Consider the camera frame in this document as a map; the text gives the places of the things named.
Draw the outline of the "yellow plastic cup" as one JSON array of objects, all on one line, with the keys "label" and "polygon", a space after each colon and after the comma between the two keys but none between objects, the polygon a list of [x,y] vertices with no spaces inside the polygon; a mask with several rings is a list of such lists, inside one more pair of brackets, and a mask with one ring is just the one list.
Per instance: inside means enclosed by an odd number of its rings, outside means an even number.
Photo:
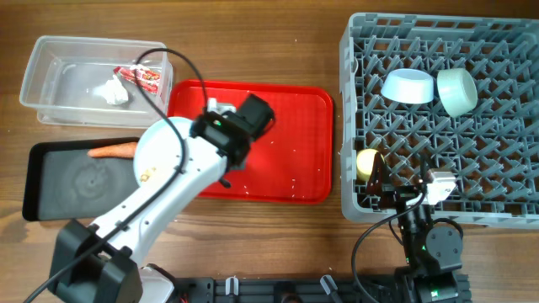
[{"label": "yellow plastic cup", "polygon": [[377,153],[378,150],[375,149],[364,149],[357,153],[356,172],[359,180],[367,182],[370,179]]}]

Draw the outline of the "light blue plate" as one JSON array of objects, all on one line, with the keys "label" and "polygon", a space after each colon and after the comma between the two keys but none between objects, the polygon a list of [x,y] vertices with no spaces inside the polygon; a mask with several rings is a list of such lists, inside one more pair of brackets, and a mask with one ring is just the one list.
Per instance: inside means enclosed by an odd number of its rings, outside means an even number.
[{"label": "light blue plate", "polygon": [[[134,156],[134,173],[138,189],[157,190],[175,173],[170,187],[192,187],[195,175],[189,171],[189,129],[193,121],[183,117],[171,117],[169,121],[159,120],[150,126],[137,143]],[[148,168],[157,171],[145,183],[139,178]]]}]

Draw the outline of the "light blue bowl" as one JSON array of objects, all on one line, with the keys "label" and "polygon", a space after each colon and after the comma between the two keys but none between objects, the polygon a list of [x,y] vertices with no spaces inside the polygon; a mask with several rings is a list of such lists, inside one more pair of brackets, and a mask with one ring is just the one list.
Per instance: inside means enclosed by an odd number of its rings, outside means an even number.
[{"label": "light blue bowl", "polygon": [[397,69],[387,74],[381,94],[403,104],[427,104],[434,99],[434,78],[416,69]]}]

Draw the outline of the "orange carrot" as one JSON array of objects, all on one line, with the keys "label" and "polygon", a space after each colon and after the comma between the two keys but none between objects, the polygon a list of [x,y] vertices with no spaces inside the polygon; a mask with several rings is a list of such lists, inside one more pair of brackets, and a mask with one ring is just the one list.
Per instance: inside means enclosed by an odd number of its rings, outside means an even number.
[{"label": "orange carrot", "polygon": [[88,151],[88,156],[92,158],[118,157],[133,158],[136,154],[137,143],[128,142],[112,146],[94,148]]}]

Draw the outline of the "red snack wrapper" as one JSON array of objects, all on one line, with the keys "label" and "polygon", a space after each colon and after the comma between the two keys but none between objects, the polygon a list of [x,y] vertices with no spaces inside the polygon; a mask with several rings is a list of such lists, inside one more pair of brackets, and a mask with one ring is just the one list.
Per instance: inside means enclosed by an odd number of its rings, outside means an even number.
[{"label": "red snack wrapper", "polygon": [[143,65],[132,65],[129,68],[118,66],[114,69],[114,74],[134,84],[140,86],[148,93],[156,94],[161,81],[161,73],[155,72]]}]

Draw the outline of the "mint green bowl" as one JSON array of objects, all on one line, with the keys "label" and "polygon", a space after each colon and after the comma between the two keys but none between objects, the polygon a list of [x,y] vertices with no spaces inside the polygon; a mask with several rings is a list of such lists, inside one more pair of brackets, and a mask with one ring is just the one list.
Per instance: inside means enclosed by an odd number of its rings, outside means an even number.
[{"label": "mint green bowl", "polygon": [[452,118],[471,112],[478,104],[478,91],[471,74],[464,68],[438,72],[437,89],[446,113]]}]

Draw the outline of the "white tissue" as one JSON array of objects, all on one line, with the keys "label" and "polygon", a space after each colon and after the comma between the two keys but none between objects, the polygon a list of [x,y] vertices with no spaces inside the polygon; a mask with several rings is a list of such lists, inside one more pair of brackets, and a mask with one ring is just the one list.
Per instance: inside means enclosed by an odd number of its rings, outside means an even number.
[{"label": "white tissue", "polygon": [[113,75],[104,85],[95,88],[93,92],[110,105],[121,105],[129,101],[129,94],[116,75]]}]

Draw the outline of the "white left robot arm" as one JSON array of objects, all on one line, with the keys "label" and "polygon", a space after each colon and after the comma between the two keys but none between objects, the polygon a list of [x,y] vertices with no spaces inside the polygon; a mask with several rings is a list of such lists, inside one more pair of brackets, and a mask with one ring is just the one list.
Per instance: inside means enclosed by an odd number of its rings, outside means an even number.
[{"label": "white left robot arm", "polygon": [[149,250],[201,191],[244,162],[274,121],[273,109],[250,94],[233,112],[152,125],[135,156],[147,179],[89,226],[72,220],[60,230],[45,288],[64,302],[171,301],[172,279],[143,263]]}]

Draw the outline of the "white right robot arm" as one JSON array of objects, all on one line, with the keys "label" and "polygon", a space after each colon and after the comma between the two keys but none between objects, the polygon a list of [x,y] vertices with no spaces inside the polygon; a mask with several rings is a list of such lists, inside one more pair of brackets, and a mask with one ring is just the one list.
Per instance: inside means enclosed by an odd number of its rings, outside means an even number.
[{"label": "white right robot arm", "polygon": [[456,189],[456,177],[420,157],[420,183],[397,186],[380,152],[373,158],[366,192],[393,208],[407,265],[395,270],[397,290],[404,302],[464,302],[456,271],[462,268],[463,229],[452,219],[432,217],[434,206]]}]

